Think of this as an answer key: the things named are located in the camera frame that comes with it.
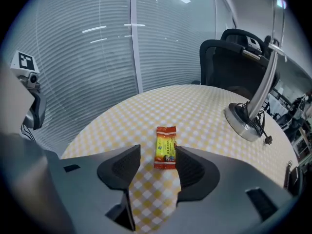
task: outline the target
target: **checkered tablecloth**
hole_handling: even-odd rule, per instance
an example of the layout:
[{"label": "checkered tablecloth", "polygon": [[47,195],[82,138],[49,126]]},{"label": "checkered tablecloth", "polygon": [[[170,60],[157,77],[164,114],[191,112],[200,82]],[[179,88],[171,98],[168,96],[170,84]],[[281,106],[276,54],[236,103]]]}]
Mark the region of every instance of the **checkered tablecloth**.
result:
[{"label": "checkered tablecloth", "polygon": [[177,144],[243,160],[281,187],[287,162],[298,165],[287,137],[266,114],[264,137],[249,142],[228,124],[224,109],[230,102],[247,99],[209,86],[177,85],[154,89],[107,110],[85,127],[68,146],[62,158],[106,152],[141,145],[141,166],[129,188],[138,233],[157,230],[175,210],[180,182],[176,170],[153,168],[156,127],[176,126]]}]

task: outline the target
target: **yellow snack package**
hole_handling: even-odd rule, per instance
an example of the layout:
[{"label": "yellow snack package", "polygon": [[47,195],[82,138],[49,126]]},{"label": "yellow snack package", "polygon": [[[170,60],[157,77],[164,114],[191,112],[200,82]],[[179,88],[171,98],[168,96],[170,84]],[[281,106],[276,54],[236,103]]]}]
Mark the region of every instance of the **yellow snack package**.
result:
[{"label": "yellow snack package", "polygon": [[176,127],[157,127],[154,168],[176,168]]}]

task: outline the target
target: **black office chair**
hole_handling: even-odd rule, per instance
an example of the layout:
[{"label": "black office chair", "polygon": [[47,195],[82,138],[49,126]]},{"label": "black office chair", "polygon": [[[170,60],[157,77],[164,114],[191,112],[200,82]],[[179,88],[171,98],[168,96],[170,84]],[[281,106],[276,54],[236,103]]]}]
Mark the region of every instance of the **black office chair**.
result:
[{"label": "black office chair", "polygon": [[[199,50],[201,84],[229,90],[251,99],[268,66],[266,46],[257,36],[237,29],[224,31],[221,40],[206,40]],[[271,88],[276,86],[276,72]]]}]

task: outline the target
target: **white wall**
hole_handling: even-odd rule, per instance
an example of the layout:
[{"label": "white wall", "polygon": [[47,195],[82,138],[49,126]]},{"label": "white wall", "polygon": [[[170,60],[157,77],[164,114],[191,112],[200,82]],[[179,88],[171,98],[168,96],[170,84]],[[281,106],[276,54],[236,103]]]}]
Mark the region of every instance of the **white wall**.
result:
[{"label": "white wall", "polygon": [[[238,29],[249,31],[259,38],[271,35],[273,26],[272,0],[229,0],[236,16]],[[282,17],[277,11],[275,38],[281,36]],[[286,10],[286,23],[283,49],[288,57],[296,62],[312,78],[312,58],[308,41],[289,8]]]}]

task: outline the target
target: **desk lamp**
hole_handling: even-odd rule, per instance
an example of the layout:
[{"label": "desk lamp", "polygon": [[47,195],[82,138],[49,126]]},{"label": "desk lamp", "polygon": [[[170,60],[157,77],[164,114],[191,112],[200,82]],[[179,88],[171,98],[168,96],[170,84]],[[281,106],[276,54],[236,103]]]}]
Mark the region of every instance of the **desk lamp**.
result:
[{"label": "desk lamp", "polygon": [[[277,64],[277,54],[284,56],[285,62],[287,61],[286,54],[282,50],[284,27],[285,27],[286,2],[284,0],[272,0],[272,4],[273,4],[273,28],[271,42],[269,43],[269,48],[272,49],[272,52],[262,82],[259,85],[255,95],[249,102],[246,102],[245,104],[230,103],[229,106],[225,109],[225,117],[228,123],[240,136],[249,141],[256,141],[259,137],[262,136],[262,133],[264,133],[266,137],[265,138],[266,144],[272,143],[272,137],[267,136],[267,134],[264,131],[265,114],[263,111],[260,111],[260,109],[264,103],[265,98],[269,93],[270,87],[274,79]],[[283,11],[280,47],[278,47],[273,43],[276,5],[281,7]]]}]

